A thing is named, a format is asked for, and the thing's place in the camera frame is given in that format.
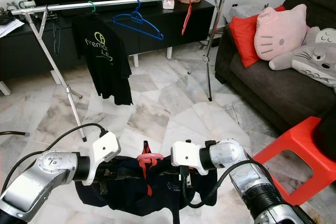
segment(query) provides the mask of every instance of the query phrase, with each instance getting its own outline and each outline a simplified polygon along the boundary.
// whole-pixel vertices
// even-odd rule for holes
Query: black t-shirt
[[[132,74],[123,41],[97,13],[77,16],[72,22],[79,56],[84,55],[98,95],[114,96],[116,105],[132,103],[128,77]]]

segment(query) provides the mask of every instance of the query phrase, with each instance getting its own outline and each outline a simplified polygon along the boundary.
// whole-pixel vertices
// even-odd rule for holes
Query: red cushion
[[[282,12],[286,9],[283,5],[280,5],[275,8],[275,10]],[[257,17],[258,15],[248,18],[233,17],[229,25],[245,68],[248,68],[253,63],[260,60],[256,53],[256,49],[254,48],[254,35],[257,31]]]

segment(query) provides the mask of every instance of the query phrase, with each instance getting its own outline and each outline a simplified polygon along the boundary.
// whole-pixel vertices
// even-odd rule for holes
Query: clothes hanger
[[[95,6],[95,4],[92,1],[88,1],[88,3],[90,3],[90,4],[93,5],[92,13],[95,13],[96,12],[96,6]]]
[[[124,27],[127,27],[127,28],[130,28],[132,30],[135,30],[135,31],[138,31],[140,33],[143,33],[143,34],[146,34],[152,38],[155,38],[155,39],[159,39],[159,40],[163,40],[164,36],[163,34],[152,24],[150,23],[149,21],[145,20],[141,14],[138,12],[140,6],[141,6],[141,3],[140,3],[140,0],[137,0],[138,1],[138,6],[135,8],[135,11],[133,11],[131,14],[119,14],[117,16],[114,16],[112,18],[112,21],[113,23],[117,24],[117,25],[120,25],[120,26],[124,26]],[[157,35],[153,35],[153,34],[150,34],[150,33],[147,33],[143,30],[140,30],[140,29],[137,29],[137,28],[134,28],[134,27],[131,27],[131,26],[128,26],[128,25],[125,25],[123,23],[121,23],[119,21],[119,18],[131,18],[131,21],[137,23],[137,24],[140,24],[140,25],[143,25],[144,23],[147,23],[148,25],[150,25],[151,27],[153,27],[156,31],[157,31]]]
[[[185,28],[187,27],[189,18],[190,18],[190,14],[191,14],[191,10],[192,10],[192,6],[191,6],[192,0],[189,0],[189,8],[188,8],[188,12],[187,12],[187,16],[185,16],[185,20],[184,20],[184,24],[183,24],[183,28],[182,28],[182,36],[184,35],[185,32]]]

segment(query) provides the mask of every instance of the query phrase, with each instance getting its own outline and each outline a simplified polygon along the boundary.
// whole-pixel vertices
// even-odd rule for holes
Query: dark clothing
[[[313,130],[313,141],[316,147],[329,159],[336,162],[336,105],[322,117],[321,122]]]
[[[132,103],[128,77],[132,74],[123,41],[100,18],[90,13],[72,22],[79,56],[84,55],[98,95],[114,96],[116,105]]]
[[[174,224],[180,223],[179,210],[186,206],[181,192],[181,182],[178,175],[159,175],[171,167],[170,159],[157,160],[157,165],[146,170],[145,178],[126,178],[123,180],[107,181],[108,193],[100,195],[100,186],[93,183],[84,186],[76,182],[76,190],[84,204],[96,207],[108,205],[111,209],[129,212],[138,216],[145,216],[162,208],[168,208],[173,214]],[[142,174],[143,170],[135,158],[123,161],[118,166],[118,175],[131,170]],[[204,199],[217,182],[217,170],[210,170],[207,176],[191,173],[192,188],[187,189],[189,200],[198,192]],[[152,196],[148,195],[148,185],[152,189]],[[214,206],[217,194],[206,203]]]

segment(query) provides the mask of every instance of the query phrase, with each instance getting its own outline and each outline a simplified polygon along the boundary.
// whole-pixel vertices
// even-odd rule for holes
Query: dark gray sofa
[[[306,4],[307,25],[336,28],[336,0],[286,0],[286,9]],[[220,40],[216,78],[228,82],[276,128],[284,132],[336,103],[333,90],[293,69],[273,71],[260,60],[244,68],[228,26]]]

